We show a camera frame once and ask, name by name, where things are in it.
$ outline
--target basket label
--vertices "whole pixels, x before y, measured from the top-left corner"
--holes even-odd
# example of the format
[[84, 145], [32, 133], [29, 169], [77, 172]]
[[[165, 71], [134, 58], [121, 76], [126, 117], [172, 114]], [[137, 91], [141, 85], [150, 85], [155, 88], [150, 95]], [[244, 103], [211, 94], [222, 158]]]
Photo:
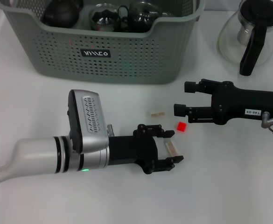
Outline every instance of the basket label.
[[80, 49], [83, 57], [111, 57], [110, 50]]

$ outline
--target red cube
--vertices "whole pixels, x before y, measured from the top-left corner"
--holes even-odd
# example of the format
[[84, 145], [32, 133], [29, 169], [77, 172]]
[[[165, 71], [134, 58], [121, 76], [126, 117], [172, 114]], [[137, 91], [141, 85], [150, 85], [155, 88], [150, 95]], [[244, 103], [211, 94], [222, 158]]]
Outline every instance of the red cube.
[[187, 124], [186, 124], [186, 123], [179, 122], [178, 127], [177, 127], [177, 130], [180, 131], [180, 132], [185, 132], [186, 127], [187, 127]]

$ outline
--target label sticker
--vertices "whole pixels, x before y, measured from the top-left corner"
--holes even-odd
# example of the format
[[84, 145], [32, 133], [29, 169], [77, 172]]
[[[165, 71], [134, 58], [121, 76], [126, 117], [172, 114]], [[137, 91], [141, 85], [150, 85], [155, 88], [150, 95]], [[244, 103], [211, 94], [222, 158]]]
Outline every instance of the label sticker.
[[80, 49], [83, 57], [111, 57], [110, 50]]
[[262, 111], [259, 111], [259, 110], [245, 109], [245, 115], [261, 116], [261, 114], [262, 114]]

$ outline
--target teapot lid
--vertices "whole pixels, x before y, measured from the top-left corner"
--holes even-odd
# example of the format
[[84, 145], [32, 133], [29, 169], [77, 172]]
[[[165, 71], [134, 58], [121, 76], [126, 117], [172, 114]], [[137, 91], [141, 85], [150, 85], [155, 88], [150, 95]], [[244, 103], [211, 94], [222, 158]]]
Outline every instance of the teapot lid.
[[117, 21], [119, 19], [119, 14], [116, 12], [111, 12], [108, 9], [105, 9], [102, 12], [95, 12], [92, 17], [92, 20], [99, 24], [112, 24], [112, 21]]
[[267, 27], [273, 27], [273, 1], [245, 0], [240, 5], [240, 13], [249, 23], [262, 20]]
[[145, 14], [160, 14], [162, 16], [162, 8], [156, 0], [136, 0], [130, 4], [129, 10]]

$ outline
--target black teapot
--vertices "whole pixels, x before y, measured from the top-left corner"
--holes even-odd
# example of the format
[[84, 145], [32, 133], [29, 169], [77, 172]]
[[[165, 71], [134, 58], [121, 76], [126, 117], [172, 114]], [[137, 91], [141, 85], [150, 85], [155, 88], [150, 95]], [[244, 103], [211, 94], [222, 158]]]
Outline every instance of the black teapot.
[[124, 7], [128, 11], [128, 16], [122, 18], [127, 19], [129, 32], [145, 33], [151, 29], [154, 21], [162, 17], [162, 8], [156, 0], [136, 0], [129, 6]]
[[79, 1], [53, 0], [45, 10], [43, 22], [51, 27], [73, 27], [79, 19], [79, 4], [76, 2]]

